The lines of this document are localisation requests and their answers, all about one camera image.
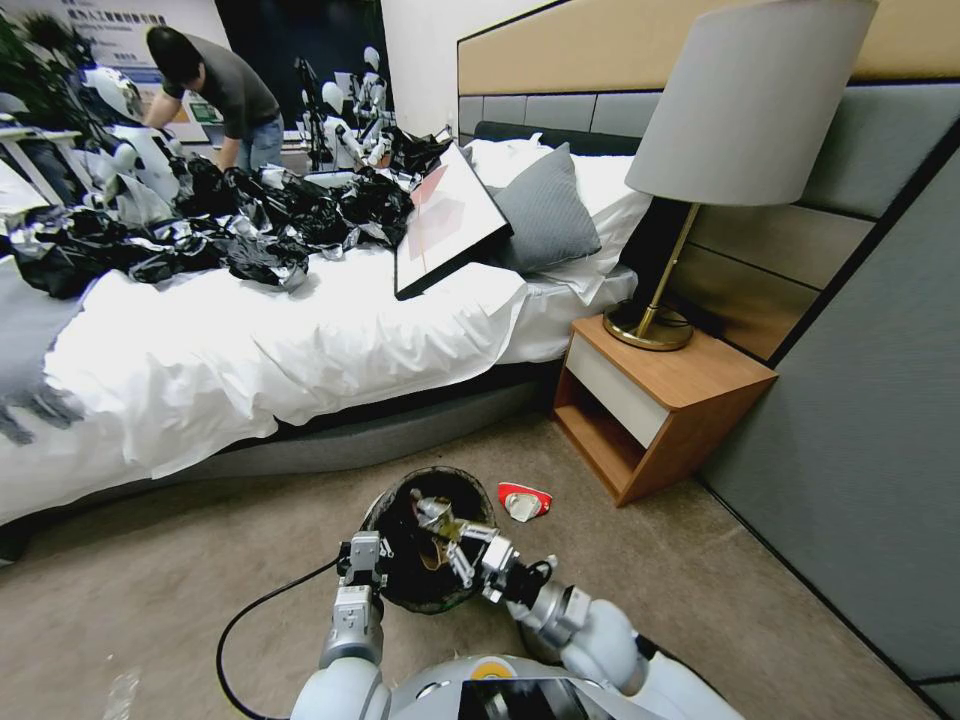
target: beige headboard panel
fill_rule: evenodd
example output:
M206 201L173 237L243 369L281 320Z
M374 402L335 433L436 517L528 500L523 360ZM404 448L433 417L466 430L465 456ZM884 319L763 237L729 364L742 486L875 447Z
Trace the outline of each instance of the beige headboard panel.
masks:
M568 0L463 40L460 95L662 88L694 18L753 0ZM880 0L856 80L960 77L958 0Z

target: beige carpet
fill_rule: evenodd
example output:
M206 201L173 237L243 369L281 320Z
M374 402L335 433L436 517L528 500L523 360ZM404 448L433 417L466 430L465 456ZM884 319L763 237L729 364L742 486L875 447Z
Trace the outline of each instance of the beige carpet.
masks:
M619 604L747 718L933 717L844 626L698 486L616 510L548 420L530 415L434 451L316 476L206 481L58 524L0 570L0 705L7 718L238 717L213 656L250 600L326 561L369 503L410 470L461 467L491 497L513 480L553 493L527 525L499 522L527 560ZM248 704L287 715L329 623L335 576L264 606L228 645ZM387 606L384 676L403 681L455 654L522 654L502 609L475 600L428 618Z

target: white bed sheet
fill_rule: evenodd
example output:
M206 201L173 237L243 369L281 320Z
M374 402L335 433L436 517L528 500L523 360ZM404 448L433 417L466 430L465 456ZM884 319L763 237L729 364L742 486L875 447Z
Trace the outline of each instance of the white bed sheet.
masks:
M631 297L636 288L637 274L625 265L617 265L604 278L587 305L565 282L545 277L528 279L520 317L497 363L539 363L562 357L570 343L574 320L603 312L608 305Z
M162 290L108 273L46 358L85 419L57 430L14 410L35 441L0 437L0 524L266 437L274 417L302 424L479 375L506 350L526 294L516 273L470 264L397 302L380 249L311 258L291 294L225 270Z

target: wooden nightstand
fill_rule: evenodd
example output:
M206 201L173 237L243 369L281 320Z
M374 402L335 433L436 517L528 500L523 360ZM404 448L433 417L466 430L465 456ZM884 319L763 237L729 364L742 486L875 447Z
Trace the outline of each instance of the wooden nightstand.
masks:
M689 477L776 377L699 331L674 352L631 347L598 315L573 323L553 409L619 507Z

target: gray lampshade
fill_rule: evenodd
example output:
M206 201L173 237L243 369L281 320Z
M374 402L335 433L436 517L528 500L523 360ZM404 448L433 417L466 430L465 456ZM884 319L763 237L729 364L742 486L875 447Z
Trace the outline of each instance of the gray lampshade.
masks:
M626 183L713 205L797 200L873 0L780 0L693 23Z

